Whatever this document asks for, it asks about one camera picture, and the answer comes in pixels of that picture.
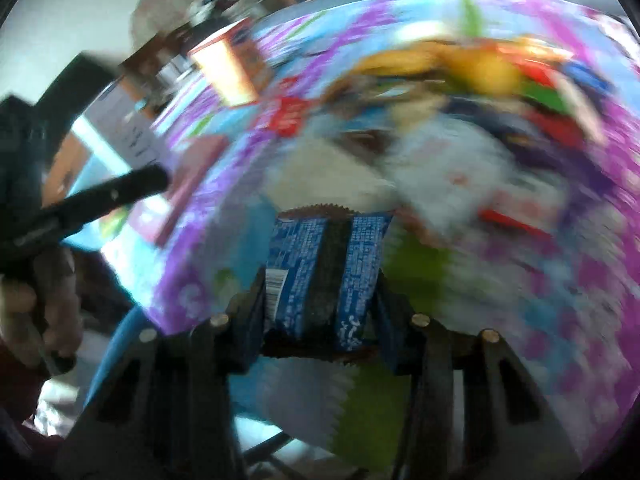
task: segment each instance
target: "barcode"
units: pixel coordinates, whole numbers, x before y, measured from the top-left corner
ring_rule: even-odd
[[[264,288],[267,293],[267,319],[271,321],[276,319],[280,295],[288,273],[289,271],[284,269],[267,269],[264,273]]]

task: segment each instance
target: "human hand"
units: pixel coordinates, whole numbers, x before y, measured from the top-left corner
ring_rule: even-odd
[[[45,302],[45,320],[49,325],[42,335],[47,351],[70,357],[82,341],[80,300],[76,295],[76,275],[70,252],[56,247],[44,251],[33,261],[38,288]],[[0,280],[0,338],[24,365],[36,368],[41,357],[30,338],[31,313],[36,293],[27,284]]]

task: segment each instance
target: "illuminated box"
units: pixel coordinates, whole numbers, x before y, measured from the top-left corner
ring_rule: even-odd
[[[211,34],[189,56],[229,107],[255,103],[273,78],[252,40],[247,18]]]

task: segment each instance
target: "screw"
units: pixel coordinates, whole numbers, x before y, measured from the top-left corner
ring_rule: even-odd
[[[425,328],[426,326],[429,325],[430,322],[431,322],[431,319],[429,318],[429,316],[426,316],[425,314],[414,314],[411,317],[411,323],[414,326],[417,326],[418,328]]]
[[[156,337],[158,337],[158,332],[153,328],[145,328],[138,336],[143,343],[151,343]]]
[[[482,330],[482,339],[488,343],[497,343],[500,341],[500,334],[498,334],[493,328],[487,328]]]
[[[222,328],[229,322],[229,316],[227,314],[214,314],[209,319],[213,328]]]

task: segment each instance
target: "table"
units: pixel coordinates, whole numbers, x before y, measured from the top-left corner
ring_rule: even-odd
[[[484,36],[538,33],[615,82],[606,107],[609,144],[592,155],[618,191],[571,236],[546,246],[510,245],[499,235],[469,233],[455,276],[488,268],[484,296],[473,304],[450,295],[444,320],[454,328],[499,330],[516,349],[564,424],[585,464],[619,428],[640,388],[640,80],[598,25],[597,13],[561,0],[473,0]],[[361,56],[388,46],[403,23],[460,19],[457,0],[366,0],[318,10],[262,29],[267,57],[293,43],[324,37],[325,52],[300,57],[278,74],[295,76],[290,94],[317,98]],[[196,79],[156,121],[170,146],[194,128],[228,132],[234,144],[194,193],[163,250],[124,227],[102,252],[123,286],[162,330],[186,330],[224,309],[224,291],[247,287],[265,259],[275,211],[260,198],[280,147],[255,118],[259,107],[226,110]],[[503,301],[492,303],[492,298]],[[477,316],[462,316],[475,312]]]

